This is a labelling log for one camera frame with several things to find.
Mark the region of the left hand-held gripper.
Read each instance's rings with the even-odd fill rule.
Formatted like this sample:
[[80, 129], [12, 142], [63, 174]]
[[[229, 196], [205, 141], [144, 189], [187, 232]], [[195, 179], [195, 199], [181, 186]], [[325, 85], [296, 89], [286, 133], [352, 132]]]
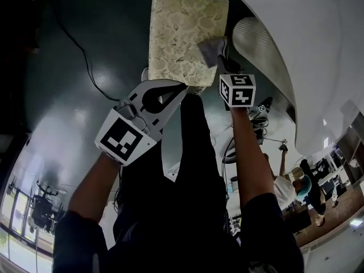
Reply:
[[187, 86], [174, 80], [141, 82], [111, 109], [94, 141], [96, 147], [123, 166], [131, 164], [161, 141], [160, 130], [186, 92]]

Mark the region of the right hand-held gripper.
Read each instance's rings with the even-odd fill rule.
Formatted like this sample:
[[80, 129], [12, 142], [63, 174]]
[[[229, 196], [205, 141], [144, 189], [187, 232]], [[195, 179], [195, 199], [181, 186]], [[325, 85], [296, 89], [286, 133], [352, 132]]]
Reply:
[[252, 107], [256, 93], [254, 75], [233, 73], [228, 70], [229, 46], [227, 37], [218, 40], [220, 96], [228, 107]]

